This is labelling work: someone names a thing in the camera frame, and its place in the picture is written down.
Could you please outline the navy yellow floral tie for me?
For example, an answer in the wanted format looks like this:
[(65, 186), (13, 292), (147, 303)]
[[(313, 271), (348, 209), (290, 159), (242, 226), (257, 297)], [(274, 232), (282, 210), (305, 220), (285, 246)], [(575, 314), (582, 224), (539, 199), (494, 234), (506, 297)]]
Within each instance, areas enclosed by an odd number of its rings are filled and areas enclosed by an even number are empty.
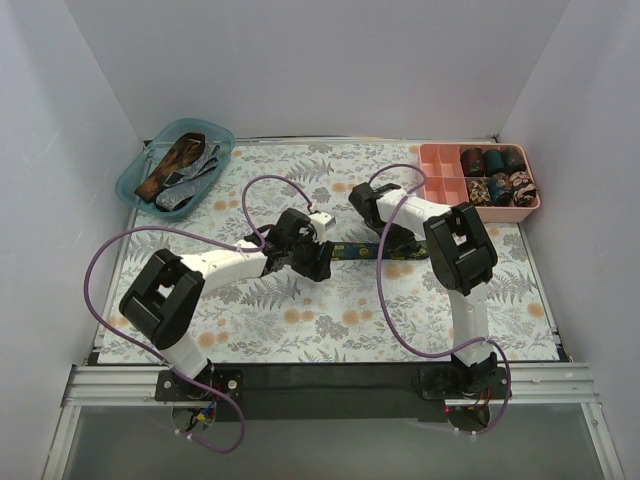
[[(376, 260), (378, 243), (339, 242), (336, 243), (331, 258), (337, 261)], [(424, 260), (429, 258), (427, 243), (424, 240), (413, 241), (398, 248), (385, 246), (384, 260)]]

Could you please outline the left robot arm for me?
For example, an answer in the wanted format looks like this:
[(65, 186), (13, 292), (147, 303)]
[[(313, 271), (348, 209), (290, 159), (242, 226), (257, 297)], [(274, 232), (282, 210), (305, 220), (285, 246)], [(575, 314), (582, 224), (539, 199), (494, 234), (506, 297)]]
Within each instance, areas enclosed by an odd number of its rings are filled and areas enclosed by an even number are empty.
[(328, 213), (285, 210), (272, 226), (263, 226), (229, 249), (176, 255), (155, 252), (119, 304), (120, 313), (179, 370), (175, 384), (190, 399), (210, 395), (214, 366), (189, 333), (200, 298), (240, 280), (257, 279), (290, 267), (314, 282), (331, 277), (334, 244)]

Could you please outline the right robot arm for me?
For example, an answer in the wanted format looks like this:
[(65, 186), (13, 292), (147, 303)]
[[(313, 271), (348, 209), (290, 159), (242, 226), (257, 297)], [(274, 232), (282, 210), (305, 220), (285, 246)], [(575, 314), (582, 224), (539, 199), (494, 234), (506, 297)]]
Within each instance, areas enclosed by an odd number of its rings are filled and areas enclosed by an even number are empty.
[(349, 202), (382, 243), (388, 236), (425, 238), (432, 270), (450, 300), (454, 391), (471, 398), (489, 388), (498, 370), (496, 352), (488, 342), (487, 307), (497, 253), (476, 208), (469, 203), (434, 203), (393, 183), (377, 189), (359, 184)]

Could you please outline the floral table mat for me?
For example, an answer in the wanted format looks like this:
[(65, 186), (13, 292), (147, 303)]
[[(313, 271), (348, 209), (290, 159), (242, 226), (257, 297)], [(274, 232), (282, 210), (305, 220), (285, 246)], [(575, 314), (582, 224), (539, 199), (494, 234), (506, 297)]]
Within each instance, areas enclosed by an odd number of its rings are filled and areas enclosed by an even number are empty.
[[(239, 145), (200, 205), (170, 224), (146, 213), (137, 232), (112, 247), (119, 263), (104, 316), (102, 364), (148, 363), (145, 338), (119, 312), (122, 295), (157, 250), (201, 253), (214, 241), (232, 244), (253, 226), (278, 219), (307, 200), (330, 213), (335, 242), (373, 242), (348, 196), (362, 182), (419, 181), (419, 148), (409, 143)], [(513, 361), (554, 361), (558, 351), (519, 227), (487, 228), (498, 265), (488, 288), (491, 336)], [(446, 291), (426, 260), (336, 261), (316, 283), (290, 269), (224, 286), (203, 296), (190, 332), (214, 362), (414, 361), (449, 349), (454, 328)]]

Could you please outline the grey patterned tie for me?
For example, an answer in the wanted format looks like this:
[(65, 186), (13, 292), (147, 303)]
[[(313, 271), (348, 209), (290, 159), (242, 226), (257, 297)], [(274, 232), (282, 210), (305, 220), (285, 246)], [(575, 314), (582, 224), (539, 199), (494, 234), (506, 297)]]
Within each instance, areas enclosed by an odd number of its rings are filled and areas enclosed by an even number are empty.
[(173, 212), (185, 207), (218, 169), (220, 147), (218, 143), (207, 143), (196, 161), (171, 173), (153, 200), (154, 205), (163, 212)]

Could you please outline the dark red rolled tie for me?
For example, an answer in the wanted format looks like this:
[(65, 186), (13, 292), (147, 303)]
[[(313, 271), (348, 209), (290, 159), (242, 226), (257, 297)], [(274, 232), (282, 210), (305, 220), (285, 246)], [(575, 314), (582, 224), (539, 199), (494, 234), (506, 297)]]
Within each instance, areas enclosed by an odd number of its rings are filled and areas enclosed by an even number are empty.
[(484, 177), (486, 168), (481, 148), (469, 148), (460, 155), (460, 163), (465, 177)]

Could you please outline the brown orange tie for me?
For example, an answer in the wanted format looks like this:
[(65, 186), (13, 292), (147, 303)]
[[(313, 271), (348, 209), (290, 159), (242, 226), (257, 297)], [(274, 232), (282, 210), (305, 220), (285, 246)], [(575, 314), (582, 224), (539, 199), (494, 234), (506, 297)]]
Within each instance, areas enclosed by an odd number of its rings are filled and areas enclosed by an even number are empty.
[(206, 136), (202, 133), (182, 135), (136, 188), (135, 194), (144, 202), (151, 203), (165, 189), (165, 182), (173, 173), (192, 165), (202, 156), (205, 145)]

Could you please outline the navy patterned rolled tie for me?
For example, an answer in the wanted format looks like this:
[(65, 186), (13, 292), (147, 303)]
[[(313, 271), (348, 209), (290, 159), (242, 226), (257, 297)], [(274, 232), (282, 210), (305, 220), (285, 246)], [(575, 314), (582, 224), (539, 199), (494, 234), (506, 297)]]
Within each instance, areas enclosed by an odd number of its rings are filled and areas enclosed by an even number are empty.
[(512, 185), (504, 172), (498, 172), (489, 177), (488, 191), (493, 206), (508, 206), (512, 199)]

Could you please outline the pink compartment tray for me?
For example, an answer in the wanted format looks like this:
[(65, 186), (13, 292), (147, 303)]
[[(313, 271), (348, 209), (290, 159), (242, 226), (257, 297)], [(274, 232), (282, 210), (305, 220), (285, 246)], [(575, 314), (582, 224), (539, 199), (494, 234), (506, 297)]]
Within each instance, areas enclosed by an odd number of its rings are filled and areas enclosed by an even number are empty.
[[(473, 143), (426, 143), (419, 147), (419, 163), (428, 180), (421, 192), (426, 200), (447, 205), (458, 205), (469, 202), (470, 184), (480, 177), (469, 177), (464, 170), (463, 154), (468, 150), (480, 149), (483, 154), (490, 150), (510, 155), (517, 153), (525, 166), (525, 172), (534, 180), (524, 149), (516, 144), (473, 144)], [(477, 206), (480, 218), (485, 223), (520, 223), (540, 205), (540, 195), (531, 200), (529, 205), (516, 206), (512, 199), (505, 206)]]

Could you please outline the teal rolled tie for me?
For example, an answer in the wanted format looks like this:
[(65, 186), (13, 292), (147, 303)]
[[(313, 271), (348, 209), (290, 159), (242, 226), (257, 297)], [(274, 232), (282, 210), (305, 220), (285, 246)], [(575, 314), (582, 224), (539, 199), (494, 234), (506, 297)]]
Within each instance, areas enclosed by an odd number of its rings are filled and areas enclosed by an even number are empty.
[(506, 171), (504, 160), (498, 149), (486, 150), (483, 153), (483, 160), (487, 176), (504, 173)]

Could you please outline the teal plastic bin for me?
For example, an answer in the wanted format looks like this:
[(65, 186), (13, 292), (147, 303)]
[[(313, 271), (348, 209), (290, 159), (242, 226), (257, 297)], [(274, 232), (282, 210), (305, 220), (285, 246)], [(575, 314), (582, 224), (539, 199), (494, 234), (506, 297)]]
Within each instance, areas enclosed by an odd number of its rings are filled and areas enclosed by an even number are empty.
[(125, 204), (167, 221), (190, 214), (230, 161), (235, 138), (213, 123), (185, 118), (166, 126), (116, 182)]

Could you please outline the black pink floral rolled tie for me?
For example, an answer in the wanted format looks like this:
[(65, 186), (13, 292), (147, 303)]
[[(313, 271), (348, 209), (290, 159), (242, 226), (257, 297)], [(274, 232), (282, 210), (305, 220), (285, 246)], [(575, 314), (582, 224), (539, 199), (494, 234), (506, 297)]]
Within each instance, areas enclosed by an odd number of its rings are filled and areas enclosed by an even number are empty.
[(527, 171), (517, 171), (509, 176), (512, 202), (516, 207), (529, 207), (537, 198), (537, 187)]

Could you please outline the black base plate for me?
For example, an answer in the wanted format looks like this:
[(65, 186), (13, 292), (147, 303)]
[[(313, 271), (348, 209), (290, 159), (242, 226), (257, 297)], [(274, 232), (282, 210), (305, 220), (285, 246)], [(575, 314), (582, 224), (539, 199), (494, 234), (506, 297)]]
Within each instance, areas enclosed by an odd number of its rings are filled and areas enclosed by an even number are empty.
[(222, 364), (213, 388), (248, 420), (455, 418), (484, 427), (489, 408), (509, 397), (504, 369), (478, 393), (456, 393), (447, 362)]

